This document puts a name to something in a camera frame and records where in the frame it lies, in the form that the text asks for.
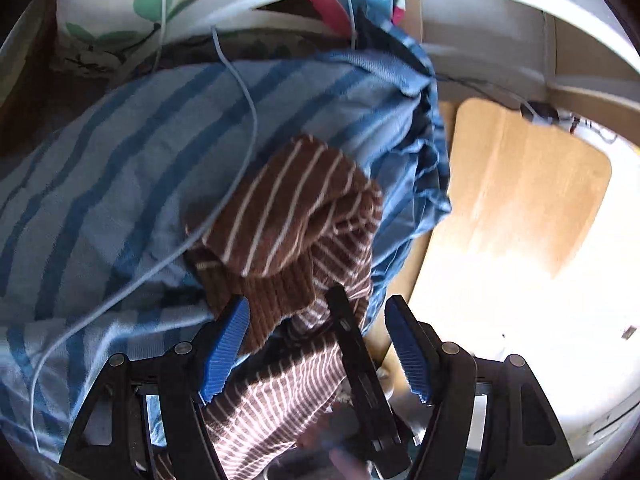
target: white cord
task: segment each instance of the white cord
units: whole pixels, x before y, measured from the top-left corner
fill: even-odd
[[[351,22],[351,49],[356,50],[356,17],[353,13],[353,2],[347,0],[347,6],[349,7],[349,20]]]
[[[204,222],[202,222],[202,224],[200,224],[200,226],[191,235],[189,235],[186,238],[186,240],[173,253],[169,254],[161,262],[155,264],[153,267],[151,267],[151,269],[145,272],[138,279],[130,282],[129,285],[125,286],[118,293],[111,296],[108,300],[106,300],[103,304],[99,305],[91,313],[87,314],[84,317],[81,317],[81,319],[78,319],[75,323],[73,323],[73,325],[71,325],[61,335],[59,335],[45,350],[44,354],[42,355],[42,358],[38,361],[38,364],[36,364],[36,367],[33,371],[33,379],[31,380],[31,388],[29,391],[29,425],[31,428],[31,434],[33,435],[33,439],[36,445],[36,450],[38,451],[38,453],[40,453],[40,444],[38,443],[38,435],[36,434],[36,429],[33,422],[34,400],[35,400],[35,389],[36,389],[36,384],[38,382],[38,377],[40,375],[40,372],[42,371],[42,367],[44,366],[44,363],[46,362],[46,360],[50,357],[53,351],[58,346],[60,346],[63,342],[65,342],[71,336],[73,336],[74,334],[82,330],[85,326],[87,326],[89,323],[91,323],[92,321],[100,317],[102,314],[107,312],[113,305],[115,305],[119,301],[124,300],[124,298],[126,298],[129,294],[131,294],[134,290],[136,290],[140,285],[145,283],[146,280],[148,280],[153,275],[160,272],[160,270],[164,269],[168,264],[170,264],[176,258],[181,256],[181,254],[184,251],[189,249],[194,243],[200,240],[204,236],[204,234],[207,232],[207,230],[211,227],[214,220],[217,218],[218,214],[220,213],[220,210],[228,202],[232,193],[238,187],[238,184],[240,184],[240,180],[244,176],[244,173],[246,172],[246,169],[249,166],[249,162],[251,161],[251,158],[254,154],[255,141],[258,136],[258,113],[255,110],[254,100],[251,98],[249,89],[247,88],[246,84],[242,80],[242,76],[238,73],[238,70],[236,70],[236,68],[233,65],[231,65],[229,60],[222,53],[222,50],[220,49],[220,42],[218,41],[218,34],[216,32],[216,29],[212,28],[211,33],[213,36],[214,44],[216,46],[216,51],[218,53],[218,56],[220,57],[220,61],[225,65],[226,68],[228,68],[229,72],[231,72],[233,77],[238,82],[238,86],[242,90],[242,94],[244,94],[244,97],[247,100],[247,103],[251,110],[251,116],[253,119],[251,138],[249,140],[249,145],[244,155],[244,159],[242,160],[240,169],[238,170],[238,173],[236,173],[236,176],[234,177],[233,182],[231,183],[231,186],[229,186],[229,189],[226,191],[225,195],[222,197],[220,202],[218,202],[215,208],[213,208],[211,213],[209,213],[209,215],[205,218]]]
[[[162,54],[162,44],[164,43],[164,32],[166,30],[166,0],[160,0],[160,32],[158,34],[158,49],[156,50],[156,60],[151,72],[155,72],[160,63],[160,55]]]

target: blue striped blanket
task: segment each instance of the blue striped blanket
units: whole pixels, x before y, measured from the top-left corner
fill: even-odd
[[[449,161],[426,54],[390,22],[359,17],[366,48],[306,60],[236,62],[257,107],[260,168],[305,132],[342,149],[385,192],[374,240],[376,315],[411,240],[450,211]],[[28,386],[40,353],[70,323],[184,240],[184,216],[230,185],[251,129],[222,64],[167,70],[106,95],[0,182],[0,424],[32,446]],[[209,313],[179,258],[48,359],[35,425],[56,460],[107,357],[163,353]],[[157,403],[150,404],[159,440]]]

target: blue bedding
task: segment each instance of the blue bedding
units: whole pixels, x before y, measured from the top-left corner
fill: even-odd
[[[305,132],[342,149],[385,192],[369,324],[412,240],[450,211],[431,63],[387,20],[358,17],[355,52],[236,62],[257,107],[255,171]],[[131,82],[49,137],[0,182],[0,424],[32,445],[28,386],[66,326],[184,240],[184,216],[223,196],[251,115],[222,64]],[[56,460],[107,357],[156,356],[209,319],[182,258],[59,346],[36,388],[35,425]],[[152,425],[159,413],[152,409]]]

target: brown fabric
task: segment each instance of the brown fabric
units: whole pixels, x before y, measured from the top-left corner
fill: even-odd
[[[371,242],[382,192],[338,150],[309,136],[292,140],[234,193],[203,248],[191,256],[218,314],[231,294],[251,309],[244,350],[259,349],[273,329],[288,349],[243,381],[228,381],[204,409],[209,436],[230,480],[257,475],[331,404],[344,379],[328,332],[325,291],[345,287],[360,322],[371,293]],[[159,474],[171,478],[164,454]]]

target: blue gripper pad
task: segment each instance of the blue gripper pad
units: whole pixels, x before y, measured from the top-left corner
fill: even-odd
[[[220,335],[214,343],[209,357],[204,362],[204,377],[200,387],[200,396],[206,403],[211,402],[213,396],[219,394],[225,386],[233,368],[244,334],[249,327],[249,302],[242,296],[236,296],[235,304],[229,304],[226,312],[220,315]]]
[[[430,364],[425,356],[425,352],[420,347],[418,338],[425,337],[424,334],[416,333],[420,329],[408,307],[402,308],[406,304],[399,303],[404,300],[399,296],[392,296],[386,300],[385,324],[389,332],[391,342],[396,348],[398,359],[402,365],[402,370],[406,375],[409,388],[412,394],[420,398],[420,402],[427,403],[431,399],[433,389],[430,381]]]

